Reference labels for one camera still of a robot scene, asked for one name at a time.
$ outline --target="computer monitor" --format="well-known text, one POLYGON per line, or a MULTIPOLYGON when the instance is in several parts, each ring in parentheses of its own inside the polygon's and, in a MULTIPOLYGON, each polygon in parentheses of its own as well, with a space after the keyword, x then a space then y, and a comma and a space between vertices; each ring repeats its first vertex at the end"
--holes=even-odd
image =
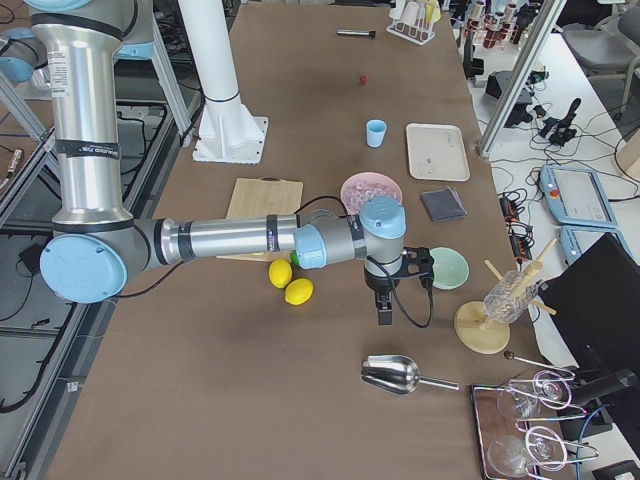
MULTIPOLYGON (((640 376, 640 267, 615 237, 605 234, 540 296, 558 311, 560 335, 580 368, 640 376)), ((640 388, 603 397, 614 422, 640 455, 640 388)))

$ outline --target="cutting board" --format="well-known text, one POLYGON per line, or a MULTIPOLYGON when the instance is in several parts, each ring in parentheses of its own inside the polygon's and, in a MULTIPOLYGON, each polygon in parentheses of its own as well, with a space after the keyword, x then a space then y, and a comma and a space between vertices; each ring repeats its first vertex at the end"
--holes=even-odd
MULTIPOLYGON (((290 215, 300 207, 301 199, 302 182, 273 178, 238 178, 226 218, 290 215)), ((272 262, 278 258, 289 258, 289 252, 245 253, 219 258, 272 262)))

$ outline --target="brown table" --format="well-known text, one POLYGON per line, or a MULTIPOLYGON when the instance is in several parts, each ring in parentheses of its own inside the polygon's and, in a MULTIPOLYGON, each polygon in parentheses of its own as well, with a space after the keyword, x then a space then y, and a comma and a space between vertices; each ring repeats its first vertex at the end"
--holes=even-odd
MULTIPOLYGON (((270 120, 262 162, 195 163, 184 150, 156 216, 222 218, 237 177, 303 181, 308 200, 373 170, 402 187, 406 244, 459 250, 470 262, 468 282, 437 291, 433 324, 419 330, 397 309, 392 326, 377 325, 358 262, 304 272, 316 291, 299 307, 268 283, 267 264, 184 266, 154 292, 118 305, 49 478, 480 477, 466 387, 423 386, 396 397, 360 379, 361 361, 375 353, 408 355, 424 374, 465 386, 500 383, 523 369, 468 350, 452 327, 455 310, 495 283, 482 260, 502 271, 514 262, 490 168, 472 147, 480 134, 451 29, 438 23, 436 38, 419 47, 384 32, 386 13, 242 6, 231 37, 243 101, 270 120), (378 36, 337 37, 338 28, 378 36), (368 85, 359 84, 361 75, 368 85), (389 125, 375 150, 364 142, 373 117, 389 125), (453 186, 467 219, 436 224, 426 215, 419 194, 445 184, 409 176, 404 127, 411 122, 462 130, 471 179, 453 186)), ((424 320, 418 281, 402 283, 400 295, 424 320)), ((529 322, 512 326, 509 348, 539 355, 529 322)))

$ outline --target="bowl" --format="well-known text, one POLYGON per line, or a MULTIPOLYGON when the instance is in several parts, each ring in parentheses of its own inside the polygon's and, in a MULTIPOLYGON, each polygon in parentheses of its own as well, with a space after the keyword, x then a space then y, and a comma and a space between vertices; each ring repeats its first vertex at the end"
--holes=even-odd
POLYGON ((469 278, 469 264, 460 253, 447 247, 429 250, 433 257, 433 286, 440 290, 458 288, 469 278))
POLYGON ((340 189, 340 199, 349 215, 356 215, 374 197, 391 197, 402 202, 402 191, 396 182, 376 172, 362 172, 349 177, 340 189))

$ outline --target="metal scoop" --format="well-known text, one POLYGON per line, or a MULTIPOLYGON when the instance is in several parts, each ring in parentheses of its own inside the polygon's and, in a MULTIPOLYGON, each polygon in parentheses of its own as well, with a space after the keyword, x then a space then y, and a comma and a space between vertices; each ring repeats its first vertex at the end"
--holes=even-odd
POLYGON ((460 385, 437 378, 423 377, 416 362, 402 355, 371 355, 362 362, 362 380, 396 395, 413 392, 420 383, 460 390, 460 385))

